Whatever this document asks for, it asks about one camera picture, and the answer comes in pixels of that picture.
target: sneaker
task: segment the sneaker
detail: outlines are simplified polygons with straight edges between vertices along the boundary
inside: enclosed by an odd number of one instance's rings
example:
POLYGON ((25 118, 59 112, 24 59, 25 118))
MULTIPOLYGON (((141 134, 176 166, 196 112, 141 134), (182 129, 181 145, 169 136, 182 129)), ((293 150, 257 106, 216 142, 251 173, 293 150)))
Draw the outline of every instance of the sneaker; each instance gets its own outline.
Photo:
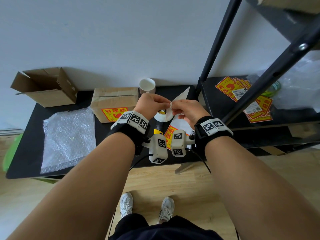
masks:
POLYGON ((160 211, 158 223, 160 222, 160 220, 169 221, 172 218, 173 213, 174 213, 174 200, 170 197, 164 198, 161 205, 161 211, 160 211))
POLYGON ((134 206, 134 198, 130 192, 124 193, 120 198, 120 211, 121 218, 125 217, 128 214, 132 214, 132 207, 134 206))

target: green plastic bag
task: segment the green plastic bag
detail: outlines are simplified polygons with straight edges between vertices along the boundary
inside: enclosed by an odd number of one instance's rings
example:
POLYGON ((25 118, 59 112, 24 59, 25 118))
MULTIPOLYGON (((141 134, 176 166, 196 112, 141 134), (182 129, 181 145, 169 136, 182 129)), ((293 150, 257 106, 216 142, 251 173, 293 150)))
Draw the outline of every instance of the green plastic bag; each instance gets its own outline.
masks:
POLYGON ((23 133, 14 138, 12 145, 10 146, 10 148, 8 149, 7 153, 4 156, 4 159, 2 162, 2 169, 5 172, 7 172, 10 167, 12 159, 14 158, 14 154, 16 153, 18 145, 21 141, 22 135, 23 133))

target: white mug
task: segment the white mug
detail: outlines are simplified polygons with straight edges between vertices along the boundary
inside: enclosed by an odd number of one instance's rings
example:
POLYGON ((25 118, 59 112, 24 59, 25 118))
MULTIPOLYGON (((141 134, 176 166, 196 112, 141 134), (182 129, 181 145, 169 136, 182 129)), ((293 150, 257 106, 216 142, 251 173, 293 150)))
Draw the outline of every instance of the white mug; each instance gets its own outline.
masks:
POLYGON ((139 82, 139 91, 142 93, 155 93, 156 92, 156 82, 151 78, 142 79, 139 82))

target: wrist band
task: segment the wrist band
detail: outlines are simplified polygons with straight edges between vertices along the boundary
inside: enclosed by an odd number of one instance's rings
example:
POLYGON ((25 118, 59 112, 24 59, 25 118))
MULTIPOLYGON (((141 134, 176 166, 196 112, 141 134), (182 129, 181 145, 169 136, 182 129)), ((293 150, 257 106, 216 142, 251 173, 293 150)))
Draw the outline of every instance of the wrist band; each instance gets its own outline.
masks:
POLYGON ((142 114, 136 111, 127 111, 111 126, 107 136, 116 132, 124 133, 133 141, 135 155, 139 155, 149 128, 149 121, 142 114))
POLYGON ((206 145, 221 136, 233 138, 233 132, 218 118, 212 116, 202 117, 194 125, 195 144, 197 151, 204 155, 206 145))

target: forearm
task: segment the forearm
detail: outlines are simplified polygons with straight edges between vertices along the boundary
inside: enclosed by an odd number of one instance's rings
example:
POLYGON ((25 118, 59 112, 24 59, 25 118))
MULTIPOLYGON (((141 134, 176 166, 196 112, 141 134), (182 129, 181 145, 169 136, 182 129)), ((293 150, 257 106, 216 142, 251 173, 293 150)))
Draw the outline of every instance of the forearm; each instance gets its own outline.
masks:
POLYGON ((318 212, 292 185, 232 138, 210 141, 205 154, 242 239, 319 238, 318 212))
POLYGON ((132 140, 120 132, 107 137, 57 183, 8 239, 104 239, 134 150, 132 140))

